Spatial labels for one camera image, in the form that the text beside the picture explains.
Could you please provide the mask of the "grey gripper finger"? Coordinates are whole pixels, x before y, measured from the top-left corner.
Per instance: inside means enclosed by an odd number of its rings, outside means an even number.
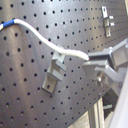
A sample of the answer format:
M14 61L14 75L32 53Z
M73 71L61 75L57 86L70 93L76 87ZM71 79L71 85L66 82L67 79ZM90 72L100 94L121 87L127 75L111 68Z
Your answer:
M107 59L110 66L116 69L118 66L128 62L128 38L124 39L114 47L104 48L102 51L89 53L91 60Z
M109 86L117 96L120 95L122 84L126 75L126 67L112 69L107 60L92 60L83 64L85 74L93 79L100 87Z

